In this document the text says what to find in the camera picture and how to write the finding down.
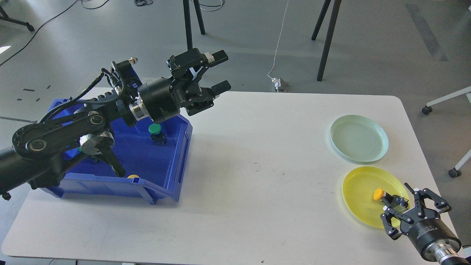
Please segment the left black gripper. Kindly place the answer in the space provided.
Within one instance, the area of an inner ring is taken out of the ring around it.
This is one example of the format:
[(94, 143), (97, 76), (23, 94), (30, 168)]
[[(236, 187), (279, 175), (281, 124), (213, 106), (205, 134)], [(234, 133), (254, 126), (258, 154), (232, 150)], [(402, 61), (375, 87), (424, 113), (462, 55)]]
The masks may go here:
[(195, 47), (172, 55), (166, 61), (170, 78), (160, 78), (138, 87), (138, 119), (150, 117), (155, 123), (162, 123), (177, 116), (181, 108), (193, 116), (213, 107), (215, 98), (231, 90), (229, 81), (210, 88), (200, 87), (198, 81), (208, 68), (228, 59), (225, 50), (200, 53)]

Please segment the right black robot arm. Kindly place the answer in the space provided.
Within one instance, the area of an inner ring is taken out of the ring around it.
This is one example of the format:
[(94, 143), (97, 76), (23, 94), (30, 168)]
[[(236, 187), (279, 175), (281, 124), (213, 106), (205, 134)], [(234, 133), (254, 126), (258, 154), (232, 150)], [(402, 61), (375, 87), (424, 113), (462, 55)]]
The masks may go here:
[(399, 195), (390, 195), (382, 188), (373, 194), (374, 200), (384, 203), (380, 215), (384, 230), (392, 240), (406, 235), (421, 257), (440, 265), (469, 265), (470, 258), (461, 258), (458, 251), (461, 241), (443, 223), (441, 213), (451, 206), (429, 188), (411, 188), (404, 184), (414, 196), (414, 206), (407, 209), (408, 200)]

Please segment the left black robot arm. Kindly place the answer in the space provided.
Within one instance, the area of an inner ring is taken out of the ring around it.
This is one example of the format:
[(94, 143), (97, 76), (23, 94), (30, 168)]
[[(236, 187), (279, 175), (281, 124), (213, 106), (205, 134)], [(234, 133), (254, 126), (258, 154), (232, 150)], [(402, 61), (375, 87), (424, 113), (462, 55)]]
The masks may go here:
[(210, 88), (199, 85), (211, 68), (228, 61), (220, 50), (201, 53), (197, 48), (171, 56), (166, 64), (171, 76), (142, 83), (133, 65), (137, 59), (113, 62), (77, 97), (54, 107), (34, 124), (21, 127), (12, 136), (12, 146), (1, 150), (1, 197), (28, 183), (32, 189), (58, 186), (66, 172), (88, 157), (108, 164), (125, 176), (125, 169), (112, 151), (111, 123), (122, 119), (133, 127), (150, 118), (160, 124), (185, 109), (193, 116), (214, 105), (231, 89), (228, 81)]

